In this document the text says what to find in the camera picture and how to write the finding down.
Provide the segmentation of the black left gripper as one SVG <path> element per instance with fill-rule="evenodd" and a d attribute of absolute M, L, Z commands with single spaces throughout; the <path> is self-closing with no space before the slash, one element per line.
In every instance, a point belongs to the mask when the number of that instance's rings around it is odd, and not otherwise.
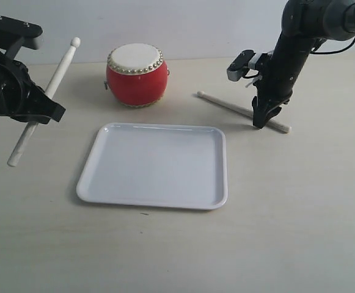
<path fill-rule="evenodd" d="M 0 116 L 22 123 L 60 122 L 66 109 L 31 80 L 24 63 L 0 52 Z"/>

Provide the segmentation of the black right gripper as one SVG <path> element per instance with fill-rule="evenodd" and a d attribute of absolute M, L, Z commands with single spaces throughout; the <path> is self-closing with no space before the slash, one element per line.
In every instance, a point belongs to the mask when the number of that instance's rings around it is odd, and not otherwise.
<path fill-rule="evenodd" d="M 308 51 L 271 51 L 256 53 L 252 69 L 258 71 L 252 100 L 253 125 L 262 129 L 287 104 L 296 80 L 309 56 Z"/>

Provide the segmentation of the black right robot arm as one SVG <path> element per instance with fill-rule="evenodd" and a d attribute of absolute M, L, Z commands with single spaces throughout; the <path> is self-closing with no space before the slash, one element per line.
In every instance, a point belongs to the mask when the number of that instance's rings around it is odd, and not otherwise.
<path fill-rule="evenodd" d="M 259 67 L 254 83 L 253 125 L 263 128 L 292 96 L 294 84 L 308 58 L 327 40 L 355 37 L 355 1 L 288 1 L 275 48 Z"/>

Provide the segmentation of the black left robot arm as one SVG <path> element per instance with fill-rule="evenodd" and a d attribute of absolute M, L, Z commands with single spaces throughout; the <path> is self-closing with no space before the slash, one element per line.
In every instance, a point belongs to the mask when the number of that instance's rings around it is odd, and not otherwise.
<path fill-rule="evenodd" d="M 48 98 L 31 79 L 27 66 L 15 59 L 26 40 L 23 34 L 0 30 L 0 117 L 43 125 L 59 122 L 65 108 Z"/>

